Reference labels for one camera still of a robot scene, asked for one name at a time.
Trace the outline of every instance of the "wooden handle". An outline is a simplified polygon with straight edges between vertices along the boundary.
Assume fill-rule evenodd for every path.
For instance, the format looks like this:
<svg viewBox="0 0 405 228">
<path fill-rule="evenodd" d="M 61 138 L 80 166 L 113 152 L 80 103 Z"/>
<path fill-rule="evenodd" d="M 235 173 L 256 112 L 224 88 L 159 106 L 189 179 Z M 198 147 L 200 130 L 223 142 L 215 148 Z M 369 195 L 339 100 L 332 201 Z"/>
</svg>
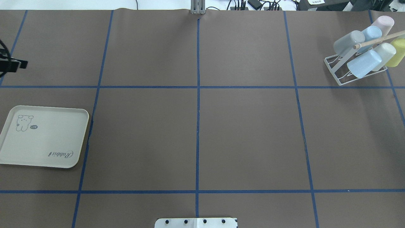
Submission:
<svg viewBox="0 0 405 228">
<path fill-rule="evenodd" d="M 388 36 L 385 36 L 385 37 L 380 37 L 380 38 L 370 40 L 370 41 L 367 41 L 367 42 L 364 42 L 364 43 L 356 44 L 355 46 L 353 46 L 353 48 L 354 49 L 359 49 L 361 47 L 365 47 L 365 46 L 368 46 L 368 45 L 371 45 L 371 44 L 380 43 L 380 42 L 383 42 L 384 40 L 392 39 L 392 38 L 395 38 L 395 37 L 398 37 L 398 36 L 401 36 L 401 35 L 404 35 L 404 34 L 405 34 L 405 30 L 400 31 L 400 32 L 396 32 L 396 33 L 392 33 L 391 35 L 388 35 Z"/>
</svg>

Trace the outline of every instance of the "cup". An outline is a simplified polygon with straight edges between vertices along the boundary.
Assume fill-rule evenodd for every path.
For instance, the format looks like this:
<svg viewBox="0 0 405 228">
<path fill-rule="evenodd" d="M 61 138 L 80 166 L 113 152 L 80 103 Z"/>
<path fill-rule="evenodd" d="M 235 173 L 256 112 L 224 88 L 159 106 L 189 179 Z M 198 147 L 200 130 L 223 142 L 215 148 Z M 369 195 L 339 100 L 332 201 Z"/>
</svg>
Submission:
<svg viewBox="0 0 405 228">
<path fill-rule="evenodd" d="M 373 50 L 380 55 L 382 61 L 372 71 L 379 71 L 396 53 L 395 47 L 389 43 L 381 43 Z"/>
<path fill-rule="evenodd" d="M 348 62 L 347 67 L 354 76 L 363 78 L 381 62 L 379 54 L 374 50 L 369 50 Z"/>
<path fill-rule="evenodd" d="M 371 24 L 381 29 L 382 36 L 386 36 L 394 25 L 394 19 L 389 16 L 380 16 Z"/>
<path fill-rule="evenodd" d="M 364 34 L 365 42 L 380 38 L 382 36 L 381 29 L 379 29 L 376 26 L 369 26 L 361 32 Z M 364 52 L 368 51 L 371 48 L 371 46 L 373 46 L 373 45 L 371 44 L 371 45 L 362 47 L 357 52 L 364 53 Z"/>
<path fill-rule="evenodd" d="M 405 56 L 405 39 L 395 39 L 391 42 L 396 54 L 385 64 L 387 67 L 396 67 Z"/>
<path fill-rule="evenodd" d="M 363 43 L 364 40 L 364 34 L 360 31 L 354 30 L 335 41 L 335 43 L 333 43 L 333 49 L 338 56 L 344 56 L 353 48 L 354 45 Z"/>
</svg>

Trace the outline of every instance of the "black plug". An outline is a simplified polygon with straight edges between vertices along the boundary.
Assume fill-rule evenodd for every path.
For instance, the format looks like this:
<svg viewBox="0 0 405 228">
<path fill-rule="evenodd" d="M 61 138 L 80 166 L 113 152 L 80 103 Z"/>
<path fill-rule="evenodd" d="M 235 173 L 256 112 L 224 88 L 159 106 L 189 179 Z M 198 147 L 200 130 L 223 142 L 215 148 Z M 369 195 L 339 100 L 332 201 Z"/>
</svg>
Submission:
<svg viewBox="0 0 405 228">
<path fill-rule="evenodd" d="M 255 10 L 260 9 L 263 4 L 259 0 L 248 0 L 249 5 L 251 5 Z"/>
</svg>

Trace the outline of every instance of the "white tray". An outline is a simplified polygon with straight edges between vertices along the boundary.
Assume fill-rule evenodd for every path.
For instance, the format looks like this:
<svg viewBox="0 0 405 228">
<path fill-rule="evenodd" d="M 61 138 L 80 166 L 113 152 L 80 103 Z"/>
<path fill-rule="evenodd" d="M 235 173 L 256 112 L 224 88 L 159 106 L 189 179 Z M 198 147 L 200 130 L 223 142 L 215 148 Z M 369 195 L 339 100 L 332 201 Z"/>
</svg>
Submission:
<svg viewBox="0 0 405 228">
<path fill-rule="evenodd" d="M 88 121 L 84 109 L 15 106 L 0 134 L 0 164 L 71 168 Z"/>
</svg>

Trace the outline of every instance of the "cartoon animal drawing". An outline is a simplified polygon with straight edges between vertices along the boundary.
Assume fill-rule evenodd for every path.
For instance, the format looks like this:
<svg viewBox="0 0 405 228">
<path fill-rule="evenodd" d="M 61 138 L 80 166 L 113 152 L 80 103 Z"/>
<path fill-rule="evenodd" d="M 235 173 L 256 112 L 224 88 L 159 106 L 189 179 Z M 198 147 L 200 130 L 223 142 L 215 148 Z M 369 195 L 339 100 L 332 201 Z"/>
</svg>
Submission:
<svg viewBox="0 0 405 228">
<path fill-rule="evenodd" d="M 19 115 L 17 119 L 17 131 L 26 131 L 34 116 Z"/>
</svg>

